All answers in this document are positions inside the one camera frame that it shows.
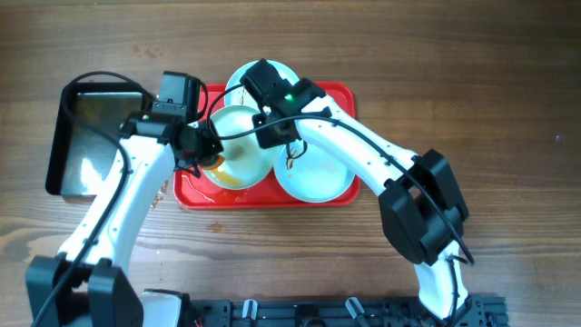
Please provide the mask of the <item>green orange sponge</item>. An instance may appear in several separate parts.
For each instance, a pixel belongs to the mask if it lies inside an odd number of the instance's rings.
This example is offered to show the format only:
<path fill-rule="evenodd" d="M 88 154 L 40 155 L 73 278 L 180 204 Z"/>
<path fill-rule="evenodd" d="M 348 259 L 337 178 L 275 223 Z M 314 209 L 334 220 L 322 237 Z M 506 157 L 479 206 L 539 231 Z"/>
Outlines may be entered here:
<path fill-rule="evenodd" d="M 198 162 L 198 166 L 203 170 L 214 170 L 220 167 L 225 161 L 225 158 L 221 154 L 214 154 L 205 158 L 202 158 Z"/>

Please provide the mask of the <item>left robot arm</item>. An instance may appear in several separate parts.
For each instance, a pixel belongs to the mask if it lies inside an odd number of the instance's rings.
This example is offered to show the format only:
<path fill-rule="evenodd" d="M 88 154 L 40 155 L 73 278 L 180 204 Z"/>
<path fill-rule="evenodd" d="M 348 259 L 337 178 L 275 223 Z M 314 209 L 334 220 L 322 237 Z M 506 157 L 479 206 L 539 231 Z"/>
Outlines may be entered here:
<path fill-rule="evenodd" d="M 137 294 L 127 270 L 153 198 L 180 161 L 216 163 L 222 145 L 213 124 L 178 115 L 131 114 L 117 153 L 81 224 L 54 257 L 36 256 L 26 272 L 35 326 L 184 326 L 189 297 Z"/>

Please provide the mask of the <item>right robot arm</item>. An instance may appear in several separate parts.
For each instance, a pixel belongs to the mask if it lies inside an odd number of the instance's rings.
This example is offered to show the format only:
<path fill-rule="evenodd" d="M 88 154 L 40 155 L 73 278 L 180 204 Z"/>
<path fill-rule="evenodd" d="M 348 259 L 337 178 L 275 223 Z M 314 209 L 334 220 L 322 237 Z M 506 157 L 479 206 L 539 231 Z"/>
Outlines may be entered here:
<path fill-rule="evenodd" d="M 419 301 L 452 325 L 468 297 L 456 263 L 474 259 L 462 240 L 468 208 L 448 160 L 435 150 L 418 155 L 383 139 L 309 79 L 291 84 L 245 77 L 242 85 L 260 108 L 270 108 L 255 124 L 261 146 L 315 145 L 377 195 L 385 236 L 415 266 Z"/>

